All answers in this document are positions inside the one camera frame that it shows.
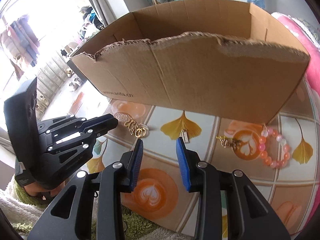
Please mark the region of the gold rhinestone brooch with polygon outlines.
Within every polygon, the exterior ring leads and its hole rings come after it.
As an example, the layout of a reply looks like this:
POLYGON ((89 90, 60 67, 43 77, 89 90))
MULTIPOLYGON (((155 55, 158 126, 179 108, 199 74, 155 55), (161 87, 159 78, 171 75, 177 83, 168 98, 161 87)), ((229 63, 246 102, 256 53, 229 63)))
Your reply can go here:
POLYGON ((138 123, 138 122, 136 122, 136 120, 133 120, 133 119, 131 119, 127 122, 124 122, 124 126, 128 128, 131 135, 134 135, 133 133, 134 133, 135 129, 137 129, 137 128, 145 128, 145 129, 147 129, 147 132, 149 131, 149 128, 147 125, 142 124, 142 123, 138 123))

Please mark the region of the brown cardboard box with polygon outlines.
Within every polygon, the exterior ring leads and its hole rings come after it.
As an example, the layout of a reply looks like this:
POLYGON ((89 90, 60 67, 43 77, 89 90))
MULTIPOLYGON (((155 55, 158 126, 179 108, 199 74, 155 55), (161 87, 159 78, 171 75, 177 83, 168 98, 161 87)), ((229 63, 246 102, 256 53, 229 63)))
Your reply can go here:
POLYGON ((266 124, 295 92, 310 56, 252 3, 181 0, 117 19, 72 61, 109 98, 266 124))

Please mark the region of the silver rectangular pendant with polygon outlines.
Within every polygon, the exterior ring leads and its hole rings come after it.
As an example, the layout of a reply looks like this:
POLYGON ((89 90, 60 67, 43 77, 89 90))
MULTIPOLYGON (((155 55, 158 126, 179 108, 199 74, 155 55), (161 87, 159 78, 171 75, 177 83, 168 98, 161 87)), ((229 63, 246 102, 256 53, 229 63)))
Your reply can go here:
POLYGON ((180 137, 183 139, 185 144, 189 143, 189 135, 186 129, 182 129, 180 132, 180 137))

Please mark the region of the pink floral blanket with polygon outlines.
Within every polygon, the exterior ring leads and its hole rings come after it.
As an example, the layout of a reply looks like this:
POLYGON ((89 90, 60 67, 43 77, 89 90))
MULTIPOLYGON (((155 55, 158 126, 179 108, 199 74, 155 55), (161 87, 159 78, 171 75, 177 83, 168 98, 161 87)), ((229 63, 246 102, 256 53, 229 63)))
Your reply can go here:
POLYGON ((305 79, 311 88, 313 100, 319 111, 319 29, 302 18, 294 18, 279 12, 273 12, 271 15, 299 40, 310 55, 305 79))

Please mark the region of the hanging clothes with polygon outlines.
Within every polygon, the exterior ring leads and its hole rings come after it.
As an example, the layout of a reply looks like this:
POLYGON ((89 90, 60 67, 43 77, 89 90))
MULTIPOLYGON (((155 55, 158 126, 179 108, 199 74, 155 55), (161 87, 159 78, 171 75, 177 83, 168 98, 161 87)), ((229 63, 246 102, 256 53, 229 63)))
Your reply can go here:
POLYGON ((35 67, 39 56, 39 39, 23 15, 11 24, 5 23, 1 32, 1 49, 10 60, 17 80, 23 76, 28 66, 35 67))

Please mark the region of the green shaggy rug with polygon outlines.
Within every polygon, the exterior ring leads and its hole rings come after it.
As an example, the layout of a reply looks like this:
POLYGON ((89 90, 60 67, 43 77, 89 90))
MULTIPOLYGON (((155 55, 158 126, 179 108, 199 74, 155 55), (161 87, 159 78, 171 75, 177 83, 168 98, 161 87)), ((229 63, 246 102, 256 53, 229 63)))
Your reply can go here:
MULTIPOLYGON (((42 194, 38 194, 36 197, 40 196, 43 199, 47 199, 42 194)), ((155 223, 143 218, 128 208, 122 206, 121 211, 125 239, 139 239, 140 237, 143 237, 157 229, 157 225, 155 223)))

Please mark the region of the gold double ring earrings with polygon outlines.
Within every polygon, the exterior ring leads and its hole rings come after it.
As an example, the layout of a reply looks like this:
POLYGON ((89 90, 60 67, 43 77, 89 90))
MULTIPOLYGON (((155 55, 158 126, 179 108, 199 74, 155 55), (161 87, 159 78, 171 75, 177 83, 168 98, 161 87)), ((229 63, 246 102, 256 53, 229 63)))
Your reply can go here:
POLYGON ((134 136, 136 138, 143 138, 147 134, 147 129, 145 129, 145 128, 137 128, 137 129, 135 129, 133 134, 134 134, 134 136))

